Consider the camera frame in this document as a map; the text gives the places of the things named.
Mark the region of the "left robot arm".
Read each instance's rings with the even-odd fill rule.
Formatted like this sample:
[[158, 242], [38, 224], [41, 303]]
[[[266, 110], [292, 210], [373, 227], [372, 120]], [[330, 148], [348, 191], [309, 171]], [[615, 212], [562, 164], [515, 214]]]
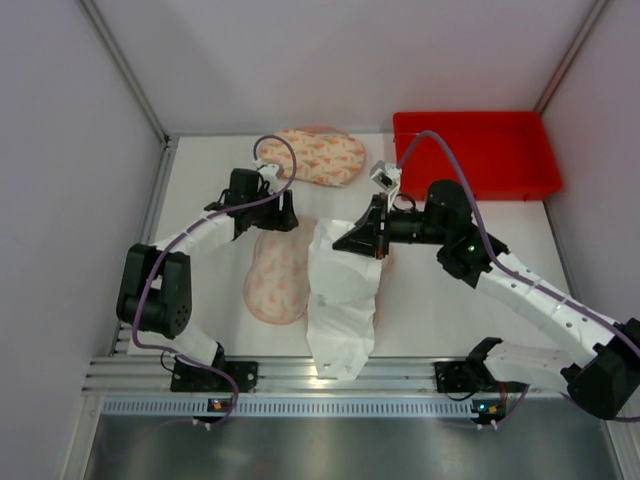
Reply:
[[116, 303], [117, 318], [132, 327], [139, 350], [157, 350], [210, 370], [222, 346], [190, 323], [192, 267], [251, 228], [289, 232], [298, 226], [282, 168], [266, 164], [256, 170], [236, 168], [218, 200], [195, 220], [151, 245], [135, 244], [127, 252]]

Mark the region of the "white bras pile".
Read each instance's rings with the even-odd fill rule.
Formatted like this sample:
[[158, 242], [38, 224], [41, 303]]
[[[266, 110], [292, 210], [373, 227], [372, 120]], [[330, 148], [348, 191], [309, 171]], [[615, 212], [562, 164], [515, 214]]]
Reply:
[[319, 220], [308, 255], [306, 340], [318, 376], [339, 381], [356, 379], [374, 349], [377, 295], [386, 267], [384, 260], [332, 249], [353, 226]]

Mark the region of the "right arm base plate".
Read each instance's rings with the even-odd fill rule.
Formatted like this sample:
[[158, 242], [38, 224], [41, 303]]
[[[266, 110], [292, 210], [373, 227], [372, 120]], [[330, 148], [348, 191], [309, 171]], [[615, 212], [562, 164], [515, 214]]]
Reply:
[[435, 382], [439, 393], [495, 392], [495, 380], [481, 365], [461, 361], [441, 361], [434, 364]]

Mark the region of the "floral mesh laundry bag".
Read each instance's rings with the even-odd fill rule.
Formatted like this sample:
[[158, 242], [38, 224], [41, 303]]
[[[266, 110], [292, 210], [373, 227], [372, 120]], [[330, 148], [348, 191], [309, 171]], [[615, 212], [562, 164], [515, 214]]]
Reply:
[[366, 148], [349, 133], [333, 127], [306, 126], [275, 133], [296, 154], [295, 179], [326, 187], [344, 187], [366, 165]]

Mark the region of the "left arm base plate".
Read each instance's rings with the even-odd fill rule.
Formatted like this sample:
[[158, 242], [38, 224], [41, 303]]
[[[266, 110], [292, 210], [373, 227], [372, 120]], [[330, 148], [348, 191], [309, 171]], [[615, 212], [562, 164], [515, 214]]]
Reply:
[[[237, 385], [240, 393], [248, 393], [258, 381], [259, 364], [254, 361], [227, 361], [223, 372]], [[209, 393], [232, 392], [229, 380], [209, 370], [176, 361], [170, 384], [171, 392]]]

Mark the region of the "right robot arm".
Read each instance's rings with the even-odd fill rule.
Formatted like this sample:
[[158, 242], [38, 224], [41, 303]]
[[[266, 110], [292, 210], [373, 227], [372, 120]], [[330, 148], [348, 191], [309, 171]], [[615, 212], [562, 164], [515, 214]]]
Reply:
[[467, 375], [483, 390], [516, 382], [555, 390], [588, 414], [617, 421], [639, 386], [639, 322], [594, 312], [526, 267], [489, 235], [468, 188], [433, 182], [423, 210], [398, 210], [384, 194], [372, 197], [337, 251], [380, 260], [392, 243], [438, 246], [436, 259], [451, 277], [512, 309], [556, 344], [526, 347], [487, 337], [467, 355]]

